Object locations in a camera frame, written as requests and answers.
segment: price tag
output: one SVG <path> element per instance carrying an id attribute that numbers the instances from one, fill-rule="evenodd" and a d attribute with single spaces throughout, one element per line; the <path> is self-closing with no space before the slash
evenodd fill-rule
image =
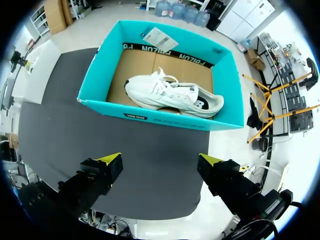
<path id="1" fill-rule="evenodd" d="M 158 28 L 154 27 L 144 38 L 144 41 L 147 43 L 157 47 L 163 52 L 168 52 L 174 47 L 178 46 L 175 40 L 165 34 L 163 31 L 159 30 Z"/>

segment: cardboard insert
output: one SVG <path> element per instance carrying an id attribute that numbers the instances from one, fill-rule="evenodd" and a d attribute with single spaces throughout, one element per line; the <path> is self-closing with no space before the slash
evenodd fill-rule
<path id="1" fill-rule="evenodd" d="M 150 75 L 163 69 L 166 75 L 174 76 L 181 83 L 195 83 L 210 93 L 213 91 L 213 77 L 210 68 L 177 57 L 150 51 L 126 49 L 123 51 L 113 75 L 106 102 L 139 107 L 126 94 L 125 82 L 137 75 Z M 179 114 L 178 109 L 165 107 L 159 111 Z"/>

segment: white cabinet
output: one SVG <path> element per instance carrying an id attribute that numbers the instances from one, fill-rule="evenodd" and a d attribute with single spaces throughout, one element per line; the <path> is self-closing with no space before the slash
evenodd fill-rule
<path id="1" fill-rule="evenodd" d="M 233 41 L 239 43 L 242 40 L 246 39 L 246 37 L 252 33 L 254 28 L 247 23 L 245 20 L 233 31 L 233 33 L 229 36 Z"/>
<path id="2" fill-rule="evenodd" d="M 237 0 L 231 8 L 241 18 L 245 19 L 261 0 Z"/>
<path id="3" fill-rule="evenodd" d="M 242 21 L 243 19 L 240 16 L 230 10 L 216 30 L 229 37 Z"/>
<path id="4" fill-rule="evenodd" d="M 269 17 L 275 8 L 267 0 L 262 0 L 252 12 L 245 18 L 246 22 L 254 28 L 257 28 L 267 17 Z"/>

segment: shoelace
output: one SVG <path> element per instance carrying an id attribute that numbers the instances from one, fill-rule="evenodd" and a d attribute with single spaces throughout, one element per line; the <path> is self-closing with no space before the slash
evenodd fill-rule
<path id="1" fill-rule="evenodd" d="M 174 76 L 166 75 L 164 73 L 164 70 L 161 67 L 159 67 L 159 69 L 160 69 L 160 73 L 155 71 L 154 73 L 151 74 L 151 76 L 153 76 L 155 79 L 155 84 L 151 93 L 156 91 L 157 94 L 160 93 L 161 95 L 164 95 L 165 93 L 170 94 L 168 89 L 172 88 L 172 86 L 171 86 L 171 83 L 166 82 L 165 78 L 173 79 L 177 84 L 179 83 L 179 81 Z"/>

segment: white floor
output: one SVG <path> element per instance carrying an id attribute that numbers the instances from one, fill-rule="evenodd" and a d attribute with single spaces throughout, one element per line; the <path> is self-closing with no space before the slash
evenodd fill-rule
<path id="1" fill-rule="evenodd" d="M 137 9 L 133 4 L 118 5 L 118 2 L 107 2 L 103 8 L 96 9 L 84 19 L 77 20 L 66 30 L 52 36 L 45 35 L 40 43 L 46 39 L 52 39 L 62 52 L 98 48 L 118 20 L 160 22 L 198 33 L 232 51 L 240 76 L 246 121 L 251 114 L 250 93 L 256 90 L 250 81 L 243 79 L 242 74 L 252 76 L 255 70 L 247 63 L 245 56 L 238 51 L 235 43 L 216 31 L 212 32 L 207 28 L 187 24 L 182 20 L 156 17 L 153 14 L 152 11 Z M 252 150 L 251 145 L 247 144 L 247 140 L 255 132 L 248 126 L 238 130 L 211 132 L 209 155 L 223 160 L 233 159 L 240 165 L 256 163 L 263 165 L 265 160 L 260 158 L 261 152 Z M 258 175 L 255 181 L 259 182 L 260 179 L 261 175 Z M 132 232 L 140 239 L 212 240 L 219 237 L 232 216 L 221 199 L 213 197 L 207 186 L 203 185 L 201 201 L 192 215 L 172 220 L 139 220 L 137 229 Z"/>

